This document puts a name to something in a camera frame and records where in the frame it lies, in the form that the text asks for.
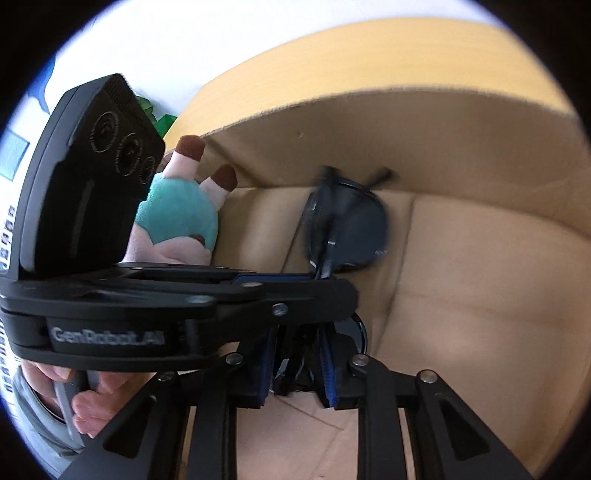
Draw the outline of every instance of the camera lens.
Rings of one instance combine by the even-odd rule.
[[[124,177],[131,175],[139,162],[139,157],[142,154],[142,141],[137,134],[127,135],[119,146],[117,152],[117,159],[115,160],[115,168],[117,172]]]
[[[145,185],[150,181],[154,171],[156,170],[156,160],[154,157],[148,157],[142,162],[142,166],[139,168],[139,181],[142,185]]]
[[[117,137],[119,118],[113,112],[103,113],[90,131],[92,150],[102,153],[110,149]]]

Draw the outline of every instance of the white wall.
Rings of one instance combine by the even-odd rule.
[[[449,17],[500,24],[467,0],[127,0],[73,38],[47,85],[50,109],[68,89],[122,73],[155,114],[178,115],[199,88],[282,43],[352,22]]]

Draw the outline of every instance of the brown plush foot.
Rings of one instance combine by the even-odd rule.
[[[176,152],[196,161],[201,160],[204,150],[205,142],[197,135],[183,135],[175,148]]]
[[[212,175],[212,180],[227,192],[231,192],[238,185],[236,170],[231,165],[222,165]]]

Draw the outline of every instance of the teal plush clothing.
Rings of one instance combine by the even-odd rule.
[[[164,179],[157,173],[148,198],[139,204],[135,223],[154,245],[178,236],[201,235],[205,248],[217,240],[217,210],[196,181]]]

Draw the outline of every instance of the finger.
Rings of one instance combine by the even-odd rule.
[[[56,399],[53,382],[46,374],[39,370],[39,367],[35,363],[23,360],[21,362],[21,368],[25,380],[27,380],[27,383],[33,390],[43,397]]]
[[[54,382],[67,382],[74,374],[71,368],[46,364],[36,364],[36,366]]]
[[[73,417],[74,427],[78,430],[79,433],[83,435],[88,435],[90,438],[96,437],[102,429],[109,423],[108,420],[102,419],[83,419],[78,415],[74,415]]]
[[[113,393],[125,385],[135,374],[117,372],[99,372],[100,383],[96,391],[99,393]]]
[[[111,394],[102,395],[93,390],[77,393],[72,399],[72,410],[83,419],[110,420],[122,406]]]

